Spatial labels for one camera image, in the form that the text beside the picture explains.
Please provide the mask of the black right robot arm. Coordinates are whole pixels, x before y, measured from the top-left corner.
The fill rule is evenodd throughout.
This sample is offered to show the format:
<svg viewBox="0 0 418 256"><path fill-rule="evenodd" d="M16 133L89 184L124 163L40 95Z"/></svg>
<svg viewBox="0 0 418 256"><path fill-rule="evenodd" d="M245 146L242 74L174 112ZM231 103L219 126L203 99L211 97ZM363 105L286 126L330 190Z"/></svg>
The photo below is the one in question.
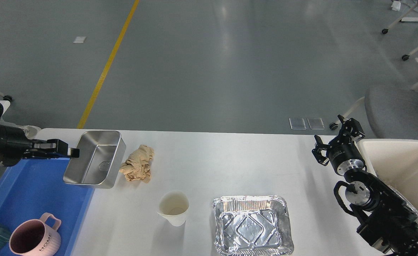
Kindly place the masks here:
<svg viewBox="0 0 418 256"><path fill-rule="evenodd" d="M341 128L328 144L315 135L312 154L318 164L331 164L343 177L333 193L341 209L355 217L357 233L387 256L418 256L418 211L403 196L367 171L355 145L365 137L359 121L337 116Z"/></svg>

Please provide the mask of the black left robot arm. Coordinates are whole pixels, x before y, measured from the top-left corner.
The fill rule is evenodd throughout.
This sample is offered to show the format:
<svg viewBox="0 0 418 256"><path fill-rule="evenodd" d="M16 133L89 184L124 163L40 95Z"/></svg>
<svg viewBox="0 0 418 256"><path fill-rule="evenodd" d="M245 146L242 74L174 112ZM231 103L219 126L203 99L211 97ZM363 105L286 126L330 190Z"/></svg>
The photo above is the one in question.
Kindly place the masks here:
<svg viewBox="0 0 418 256"><path fill-rule="evenodd" d="M4 108L0 103L0 119ZM78 158L80 151L60 139L29 139L18 127L0 124L0 166L12 167L21 159Z"/></svg>

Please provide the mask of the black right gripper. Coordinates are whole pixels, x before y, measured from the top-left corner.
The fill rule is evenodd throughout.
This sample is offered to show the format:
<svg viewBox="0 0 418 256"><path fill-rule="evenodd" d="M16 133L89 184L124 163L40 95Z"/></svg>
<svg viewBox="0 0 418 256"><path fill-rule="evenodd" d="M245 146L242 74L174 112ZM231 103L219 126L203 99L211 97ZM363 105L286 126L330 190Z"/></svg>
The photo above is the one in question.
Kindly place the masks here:
<svg viewBox="0 0 418 256"><path fill-rule="evenodd" d="M315 135L313 137L316 143L312 149L312 154L318 164L327 166L330 162L335 173L343 176L350 169L363 169L365 167L365 161L360 151L355 144L351 144L352 142L363 139L365 133L361 124L356 119L346 119L342 115L338 115L337 118L341 122L341 129L337 135L337 143L342 145L331 148L331 145L323 143L320 136ZM325 156L322 153L323 151L328 151L328 156Z"/></svg>

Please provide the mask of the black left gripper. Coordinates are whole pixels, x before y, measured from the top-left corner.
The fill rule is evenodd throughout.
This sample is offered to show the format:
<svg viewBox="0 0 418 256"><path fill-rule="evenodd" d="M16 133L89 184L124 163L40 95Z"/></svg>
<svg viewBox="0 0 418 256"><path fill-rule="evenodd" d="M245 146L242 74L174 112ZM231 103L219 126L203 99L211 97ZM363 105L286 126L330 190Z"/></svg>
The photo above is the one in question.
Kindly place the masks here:
<svg viewBox="0 0 418 256"><path fill-rule="evenodd" d="M29 159L78 158L80 150L60 139L29 140L22 129L0 125L0 166L16 165L28 151Z"/></svg>

